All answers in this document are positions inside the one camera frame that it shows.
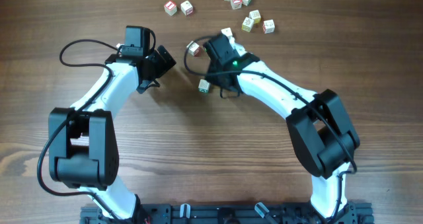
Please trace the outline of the yellow letter C block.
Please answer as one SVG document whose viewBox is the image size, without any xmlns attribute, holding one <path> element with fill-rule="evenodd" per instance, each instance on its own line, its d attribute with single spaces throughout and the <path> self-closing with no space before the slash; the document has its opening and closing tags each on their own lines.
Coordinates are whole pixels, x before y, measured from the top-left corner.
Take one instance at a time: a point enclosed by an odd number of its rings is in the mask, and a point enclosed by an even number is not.
<svg viewBox="0 0 423 224">
<path fill-rule="evenodd" d="M 186 49 L 188 50 L 188 53 L 193 57 L 196 57 L 201 51 L 201 47 L 194 41 L 191 41 L 187 45 Z"/>
</svg>

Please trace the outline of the letter A soccer block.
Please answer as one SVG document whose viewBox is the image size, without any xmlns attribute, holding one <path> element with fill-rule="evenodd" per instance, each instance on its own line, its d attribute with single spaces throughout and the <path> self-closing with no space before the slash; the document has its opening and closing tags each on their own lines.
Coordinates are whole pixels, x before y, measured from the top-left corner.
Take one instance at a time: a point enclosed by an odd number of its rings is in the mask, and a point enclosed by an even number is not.
<svg viewBox="0 0 423 224">
<path fill-rule="evenodd" d="M 201 93 L 209 93 L 209 89 L 210 89 L 210 83 L 206 81 L 205 79 L 200 79 L 198 90 Z"/>
</svg>

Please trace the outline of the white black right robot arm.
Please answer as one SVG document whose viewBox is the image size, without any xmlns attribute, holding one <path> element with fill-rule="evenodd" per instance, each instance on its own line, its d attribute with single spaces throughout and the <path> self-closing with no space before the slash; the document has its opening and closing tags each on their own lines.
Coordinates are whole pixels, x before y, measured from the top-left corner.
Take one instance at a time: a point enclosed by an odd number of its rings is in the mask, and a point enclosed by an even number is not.
<svg viewBox="0 0 423 224">
<path fill-rule="evenodd" d="M 334 221 L 346 205 L 343 178 L 356 167 L 354 151 L 360 145 L 340 97 L 329 89 L 302 89 L 251 53 L 211 55 L 206 79 L 255 97 L 286 121 L 295 155 L 312 176 L 311 205 Z"/>
</svg>

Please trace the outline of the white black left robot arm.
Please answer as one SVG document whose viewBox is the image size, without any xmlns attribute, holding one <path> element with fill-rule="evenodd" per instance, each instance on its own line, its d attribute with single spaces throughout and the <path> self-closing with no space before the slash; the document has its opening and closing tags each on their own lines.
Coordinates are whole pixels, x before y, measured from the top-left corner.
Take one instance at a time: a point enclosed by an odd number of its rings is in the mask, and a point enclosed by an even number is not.
<svg viewBox="0 0 423 224">
<path fill-rule="evenodd" d="M 98 206 L 83 210 L 82 223 L 148 223 L 138 195 L 118 176 L 119 152 L 114 118 L 129 96 L 158 87 L 176 61 L 159 46 L 149 55 L 123 45 L 101 66 L 104 71 L 86 95 L 69 108 L 54 108 L 49 115 L 49 139 L 37 164 L 37 179 L 47 192 L 58 196 L 42 180 L 42 163 L 49 157 L 52 180 L 70 188 L 68 196 L 87 195 Z"/>
</svg>

